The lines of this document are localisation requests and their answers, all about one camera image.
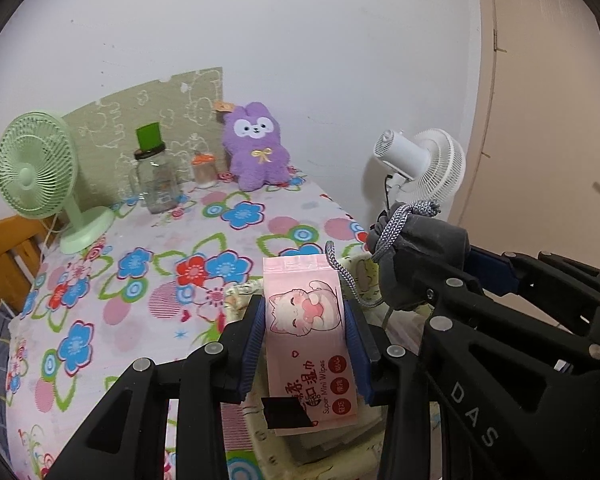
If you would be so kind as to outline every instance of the plush toy face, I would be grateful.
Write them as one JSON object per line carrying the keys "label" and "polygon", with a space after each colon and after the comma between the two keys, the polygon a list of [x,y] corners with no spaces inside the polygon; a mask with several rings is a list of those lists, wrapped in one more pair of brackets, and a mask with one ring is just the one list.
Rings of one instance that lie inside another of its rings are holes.
{"label": "plush toy face", "polygon": [[231,153],[280,143],[280,126],[262,103],[237,106],[224,118],[222,143]]}

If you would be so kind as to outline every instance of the floral tablecloth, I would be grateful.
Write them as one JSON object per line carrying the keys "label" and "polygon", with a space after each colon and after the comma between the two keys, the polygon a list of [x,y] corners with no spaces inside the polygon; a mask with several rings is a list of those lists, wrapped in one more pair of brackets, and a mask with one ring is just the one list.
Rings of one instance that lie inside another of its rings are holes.
{"label": "floral tablecloth", "polygon": [[[10,324],[7,427],[13,469],[42,478],[84,417],[136,358],[160,364],[216,340],[224,290],[262,276],[263,256],[365,250],[365,230],[294,168],[284,186],[241,192],[230,175],[183,186],[176,209],[151,215],[132,198],[80,254],[54,248]],[[223,406],[232,478],[261,478],[237,406]],[[172,401],[164,478],[175,478]]]}

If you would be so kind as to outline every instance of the orange lid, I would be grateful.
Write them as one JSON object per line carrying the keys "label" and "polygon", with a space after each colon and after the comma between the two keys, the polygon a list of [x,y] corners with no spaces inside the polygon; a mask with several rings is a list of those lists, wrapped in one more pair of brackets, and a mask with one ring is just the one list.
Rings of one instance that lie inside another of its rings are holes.
{"label": "orange lid", "polygon": [[191,163],[194,166],[197,166],[199,164],[205,164],[206,162],[215,162],[216,161],[216,157],[214,155],[211,155],[211,153],[200,153],[198,155],[196,155],[195,157],[193,157],[193,160],[191,161]]}

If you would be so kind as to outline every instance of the chair backrest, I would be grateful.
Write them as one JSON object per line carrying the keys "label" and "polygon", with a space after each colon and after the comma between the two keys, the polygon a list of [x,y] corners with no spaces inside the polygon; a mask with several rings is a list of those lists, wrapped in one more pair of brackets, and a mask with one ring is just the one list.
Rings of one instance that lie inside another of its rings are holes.
{"label": "chair backrest", "polygon": [[33,277],[40,268],[40,248],[36,236],[44,239],[45,225],[38,220],[12,216],[0,220],[0,300],[21,311],[31,283],[14,257],[22,259]]}

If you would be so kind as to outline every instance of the small jar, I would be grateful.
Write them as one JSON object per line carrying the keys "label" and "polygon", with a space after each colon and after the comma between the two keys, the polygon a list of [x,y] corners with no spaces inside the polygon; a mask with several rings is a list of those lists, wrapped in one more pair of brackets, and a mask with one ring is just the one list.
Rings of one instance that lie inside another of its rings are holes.
{"label": "small jar", "polygon": [[216,158],[210,153],[199,153],[191,161],[193,178],[196,185],[202,189],[213,187],[218,183]]}

